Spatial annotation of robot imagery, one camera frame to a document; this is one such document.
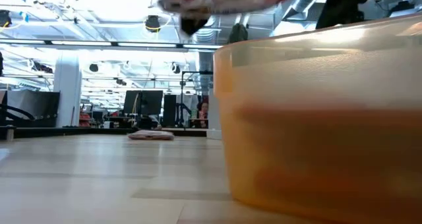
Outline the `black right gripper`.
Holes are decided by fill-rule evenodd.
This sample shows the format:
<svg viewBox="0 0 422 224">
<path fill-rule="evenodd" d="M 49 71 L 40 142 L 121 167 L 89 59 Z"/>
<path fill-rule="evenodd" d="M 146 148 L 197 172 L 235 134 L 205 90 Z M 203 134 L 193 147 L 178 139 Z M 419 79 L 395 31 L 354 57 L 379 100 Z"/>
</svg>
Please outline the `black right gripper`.
<svg viewBox="0 0 422 224">
<path fill-rule="evenodd" d="M 326 0 L 316 24 L 316 29 L 338 24 L 351 24 L 364 21 L 364 13 L 359 4 L 367 0 Z"/>
</svg>

